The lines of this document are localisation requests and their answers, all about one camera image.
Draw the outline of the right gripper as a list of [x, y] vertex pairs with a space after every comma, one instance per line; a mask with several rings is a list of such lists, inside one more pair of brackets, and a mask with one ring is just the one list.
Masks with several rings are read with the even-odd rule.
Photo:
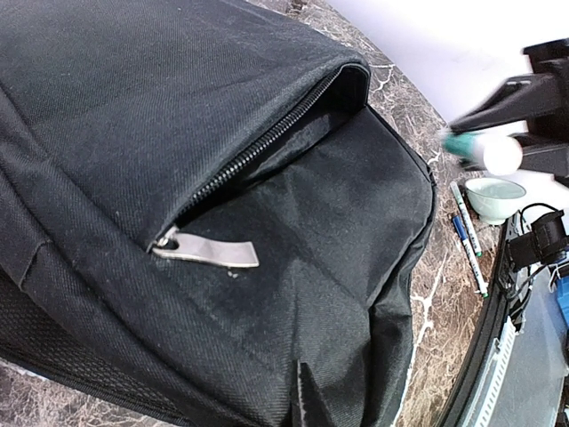
[[523, 49], [533, 74], [511, 77], [480, 106], [448, 126], [452, 133], [469, 133], [526, 121], [520, 169], [549, 173], [568, 185], [568, 40]]

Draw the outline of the green whiteboard pen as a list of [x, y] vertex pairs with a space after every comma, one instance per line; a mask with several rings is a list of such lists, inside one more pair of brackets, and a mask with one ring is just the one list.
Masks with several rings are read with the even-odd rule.
[[474, 237], [475, 234], [471, 219], [469, 217], [468, 209], [461, 195], [459, 186], [455, 181], [452, 181], [450, 183], [450, 190], [459, 209], [459, 214], [455, 215], [452, 218], [453, 226], [464, 247], [474, 278], [477, 282], [477, 292], [481, 294], [483, 298], [486, 298], [488, 296], [488, 286], [485, 283], [484, 277], [479, 267], [479, 263], [477, 261], [477, 256], [480, 254], [480, 252], [476, 252], [475, 249], [478, 248], [478, 244], [475, 244], [474, 246], [472, 245], [471, 238]]

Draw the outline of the black student bag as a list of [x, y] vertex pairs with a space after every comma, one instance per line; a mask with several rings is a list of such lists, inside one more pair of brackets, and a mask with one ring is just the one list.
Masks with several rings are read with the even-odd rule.
[[424, 160], [356, 51], [246, 1], [1, 4], [1, 356], [180, 426], [397, 417]]

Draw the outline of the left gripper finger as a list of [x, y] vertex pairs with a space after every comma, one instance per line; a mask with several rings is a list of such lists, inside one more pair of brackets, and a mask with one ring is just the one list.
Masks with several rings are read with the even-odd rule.
[[333, 426], [309, 365], [300, 361], [293, 379], [293, 426]]

